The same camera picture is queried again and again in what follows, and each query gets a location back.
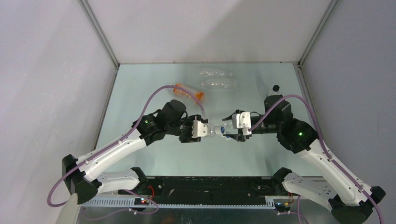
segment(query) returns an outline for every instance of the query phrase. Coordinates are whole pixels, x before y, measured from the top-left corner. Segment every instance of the white tabletop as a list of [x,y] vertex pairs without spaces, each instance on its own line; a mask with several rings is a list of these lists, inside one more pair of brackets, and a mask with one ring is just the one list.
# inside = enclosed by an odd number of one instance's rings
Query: white tabletop
[[[199,86],[204,67],[226,69],[238,79],[234,90],[208,90]],[[149,96],[159,87],[182,83],[203,91],[203,106],[211,120],[231,115],[236,109],[264,113],[263,101],[273,85],[281,94],[302,95],[291,63],[219,64],[123,64],[117,74],[97,146],[102,147],[124,133],[138,119]],[[192,100],[162,90],[151,101],[146,114],[161,109],[171,99],[182,101],[189,115],[200,114]],[[309,122],[307,110],[297,99],[288,100],[295,118]],[[178,176],[271,176],[286,167],[304,176],[320,174],[304,160],[283,148],[276,134],[253,135],[244,143],[220,136],[203,138],[200,143],[180,143],[176,136],[134,152],[107,171],[140,167],[146,175]]]

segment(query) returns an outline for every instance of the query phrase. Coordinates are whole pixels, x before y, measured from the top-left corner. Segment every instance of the bottle with orange label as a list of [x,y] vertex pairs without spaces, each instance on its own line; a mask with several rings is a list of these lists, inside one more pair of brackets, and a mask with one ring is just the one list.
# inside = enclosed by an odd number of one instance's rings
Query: bottle with orange label
[[[188,87],[188,86],[186,86],[186,85],[183,85],[183,84],[181,84],[181,83],[176,83],[176,84],[172,84],[172,83],[171,83],[170,85],[179,86],[179,87],[182,87],[182,88],[188,90],[189,92],[191,92],[192,94],[194,94],[194,96],[195,96],[199,101],[201,101],[201,103],[202,103],[202,100],[204,100],[205,94],[204,94],[203,92],[201,92],[201,91],[195,90],[195,89],[193,89],[193,88],[191,88],[191,87]],[[183,91],[183,90],[173,88],[173,89],[172,89],[172,92],[173,92],[174,94],[178,95],[178,96],[185,96],[185,97],[188,97],[188,98],[194,100],[189,94],[187,94],[187,93],[186,93],[185,91]]]

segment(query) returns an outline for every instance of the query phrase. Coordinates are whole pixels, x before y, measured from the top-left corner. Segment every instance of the robotic arm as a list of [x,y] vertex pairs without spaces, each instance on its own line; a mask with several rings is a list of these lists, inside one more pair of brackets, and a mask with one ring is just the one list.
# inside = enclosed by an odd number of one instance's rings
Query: robotic arm
[[[123,172],[103,171],[128,154],[162,140],[167,134],[178,136],[182,143],[200,142],[200,137],[192,136],[193,123],[198,121],[200,124],[207,123],[201,115],[188,116],[185,105],[180,101],[172,100],[166,103],[163,109],[143,116],[134,132],[127,132],[111,145],[105,146],[110,149],[104,153],[100,154],[100,148],[78,158],[71,154],[64,157],[63,175],[77,164],[85,163],[64,180],[67,189],[70,194],[77,193],[78,204],[91,200],[97,194],[119,189],[133,189],[139,194],[147,187],[147,178],[140,168],[131,168]],[[95,159],[87,160],[95,154],[98,154]]]
[[[268,111],[282,97],[268,96],[264,101],[265,110]],[[314,182],[287,168],[281,168],[271,177],[274,187],[283,188],[324,206],[342,224],[361,224],[366,221],[372,213],[373,204],[364,193],[370,192],[370,197],[377,204],[385,196],[383,189],[371,187],[356,177],[324,144],[327,151],[325,153],[318,133],[306,122],[293,118],[291,105],[287,101],[281,101],[257,128],[252,130],[251,127],[259,122],[262,116],[251,116],[249,112],[236,110],[223,120],[232,119],[233,128],[238,128],[238,134],[226,136],[244,142],[253,134],[276,133],[282,146],[313,165],[327,180]],[[351,179],[356,180],[360,186],[356,186]]]

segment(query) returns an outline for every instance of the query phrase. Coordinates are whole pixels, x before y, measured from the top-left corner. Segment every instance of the white wall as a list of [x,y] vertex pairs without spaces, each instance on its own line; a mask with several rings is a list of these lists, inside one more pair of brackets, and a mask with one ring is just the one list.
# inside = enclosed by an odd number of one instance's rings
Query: white wall
[[47,194],[92,149],[114,67],[77,0],[3,0],[0,40],[0,223],[54,223]]
[[[325,140],[395,223],[396,2],[341,1],[304,64]],[[367,221],[377,224],[375,211]]]
[[330,0],[91,0],[121,63],[297,61]]

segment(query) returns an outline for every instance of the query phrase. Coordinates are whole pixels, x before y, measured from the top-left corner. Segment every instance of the perforated metal strip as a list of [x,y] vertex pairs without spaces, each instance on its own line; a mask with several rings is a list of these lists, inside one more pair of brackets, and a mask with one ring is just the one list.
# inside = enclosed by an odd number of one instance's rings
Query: perforated metal strip
[[[118,207],[118,208],[139,208],[145,205],[134,205],[135,197],[95,197],[90,201],[82,204],[84,207]],[[205,205],[205,204],[158,204],[160,208],[169,209],[274,209],[274,200],[265,199],[267,204],[260,205]]]

